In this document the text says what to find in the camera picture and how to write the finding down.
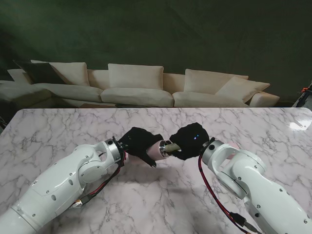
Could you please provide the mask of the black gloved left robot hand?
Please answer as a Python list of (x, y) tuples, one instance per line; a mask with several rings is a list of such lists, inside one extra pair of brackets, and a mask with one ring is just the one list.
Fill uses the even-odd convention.
[(161, 134), (153, 135), (143, 128), (132, 127), (118, 142), (126, 145), (125, 151), (128, 154), (140, 158), (151, 167), (156, 167), (156, 161), (148, 156), (147, 150), (161, 140)]

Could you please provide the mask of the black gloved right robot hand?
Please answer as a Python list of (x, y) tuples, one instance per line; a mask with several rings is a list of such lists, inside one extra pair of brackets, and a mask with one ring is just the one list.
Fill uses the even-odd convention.
[(202, 125), (195, 122), (180, 128), (170, 136), (169, 140), (180, 147), (180, 151), (172, 152), (172, 155), (181, 160), (187, 160), (199, 156), (203, 144), (210, 139)]

